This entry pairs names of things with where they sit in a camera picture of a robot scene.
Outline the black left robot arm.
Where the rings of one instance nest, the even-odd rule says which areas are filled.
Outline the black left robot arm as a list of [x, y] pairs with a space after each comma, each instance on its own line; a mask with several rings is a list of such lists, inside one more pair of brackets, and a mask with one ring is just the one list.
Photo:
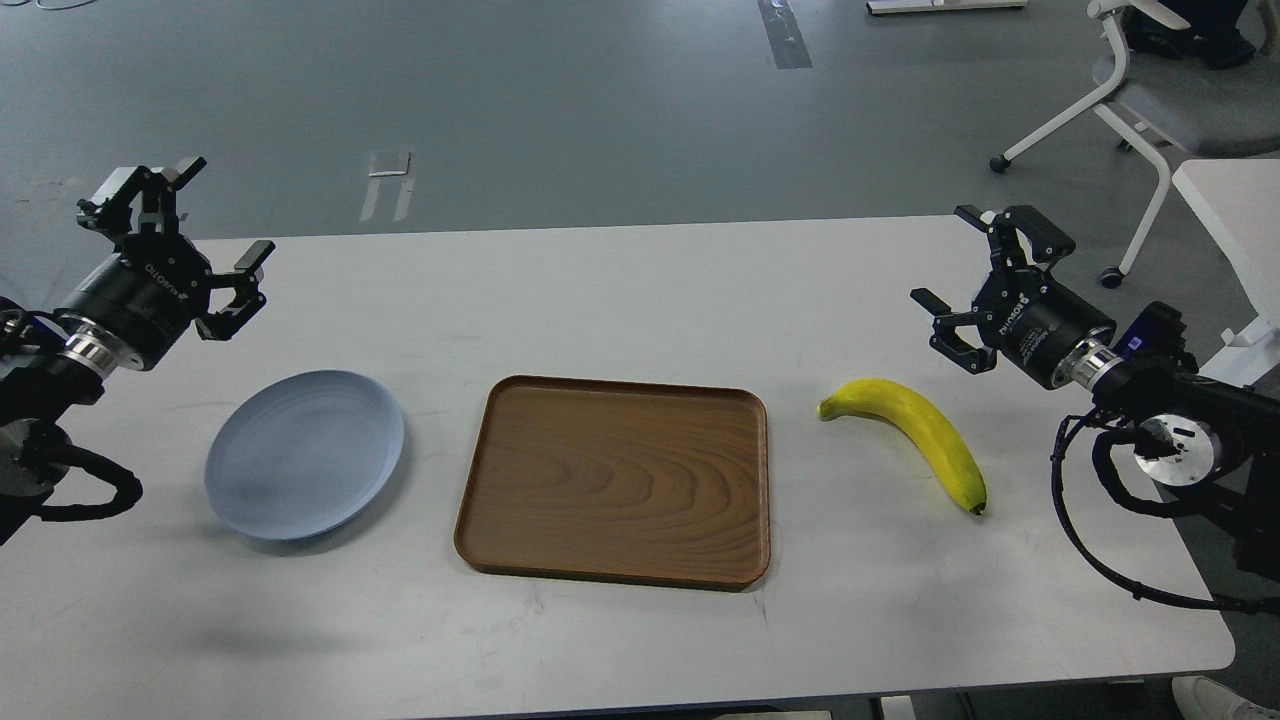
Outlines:
[[27, 521], [93, 521], [133, 509], [138, 477], [74, 445], [64, 413], [96, 404], [119, 369], [152, 370], [188, 331], [227, 341], [266, 304], [262, 265], [274, 250], [253, 242], [224, 273], [180, 231], [178, 193], [206, 167], [122, 167], [90, 199], [78, 224], [111, 252], [54, 310], [3, 300], [3, 538]]

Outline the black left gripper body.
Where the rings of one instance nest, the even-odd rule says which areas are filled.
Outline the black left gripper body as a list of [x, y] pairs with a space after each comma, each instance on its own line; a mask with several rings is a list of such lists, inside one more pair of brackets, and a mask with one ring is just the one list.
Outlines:
[[116, 251], [55, 306], [55, 318], [67, 331], [106, 331], [124, 346], [123, 366], [150, 372], [207, 311], [211, 275], [210, 261], [184, 237]]

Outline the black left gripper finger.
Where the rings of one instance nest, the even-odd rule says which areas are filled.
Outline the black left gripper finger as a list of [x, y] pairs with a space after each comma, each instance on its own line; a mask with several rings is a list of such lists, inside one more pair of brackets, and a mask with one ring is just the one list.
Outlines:
[[177, 237], [177, 195], [206, 165], [205, 158], [186, 158], [177, 167], [120, 167], [92, 197], [77, 202], [77, 224], [110, 241]]
[[276, 249], [274, 241], [255, 241], [228, 273], [209, 274], [204, 286], [212, 290], [232, 290], [228, 305], [216, 311], [206, 310], [195, 318], [202, 340], [228, 341], [237, 334], [266, 305], [260, 291], [264, 278], [262, 265]]

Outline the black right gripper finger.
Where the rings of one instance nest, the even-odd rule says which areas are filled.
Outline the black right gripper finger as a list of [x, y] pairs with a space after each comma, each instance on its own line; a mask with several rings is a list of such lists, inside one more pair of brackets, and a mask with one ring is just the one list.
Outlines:
[[970, 374], [980, 374], [995, 369], [996, 350], [983, 343], [974, 346], [959, 334], [961, 327], [986, 327], [995, 320], [989, 309], [977, 309], [968, 313], [955, 313], [941, 297], [928, 288], [914, 288], [910, 299], [924, 307], [933, 318], [931, 347], [947, 360]]
[[1052, 268], [1076, 251], [1075, 240], [1032, 205], [982, 211], [961, 204], [954, 214], [984, 234], [991, 264], [986, 283], [997, 291], [1052, 284]]

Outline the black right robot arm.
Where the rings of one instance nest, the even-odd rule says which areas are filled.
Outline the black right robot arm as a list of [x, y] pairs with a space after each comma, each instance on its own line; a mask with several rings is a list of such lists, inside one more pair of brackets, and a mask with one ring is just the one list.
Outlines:
[[1202, 516], [1234, 541], [1243, 571], [1277, 578], [1277, 401], [1201, 375], [1172, 307], [1151, 304], [1124, 337], [1116, 322], [1052, 277], [1074, 241], [1029, 205], [956, 217], [989, 249], [989, 274], [965, 311], [925, 288], [931, 347], [979, 374], [1006, 357], [1046, 389], [1075, 384], [1091, 410], [1061, 420], [1050, 455], [1053, 509], [1078, 553], [1135, 600], [1215, 612], [1277, 614], [1277, 600], [1193, 598], [1124, 577], [1073, 525], [1062, 469], [1075, 436], [1097, 432], [1091, 461], [1110, 498], [1151, 518]]

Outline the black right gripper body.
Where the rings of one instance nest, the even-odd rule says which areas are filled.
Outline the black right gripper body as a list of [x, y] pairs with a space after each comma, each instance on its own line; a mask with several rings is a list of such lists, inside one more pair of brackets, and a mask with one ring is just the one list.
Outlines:
[[984, 287], [975, 310], [984, 343], [1046, 389], [1071, 380], [1068, 360], [1085, 340], [1108, 342], [1117, 323], [1073, 291], [1044, 282], [1032, 290]]

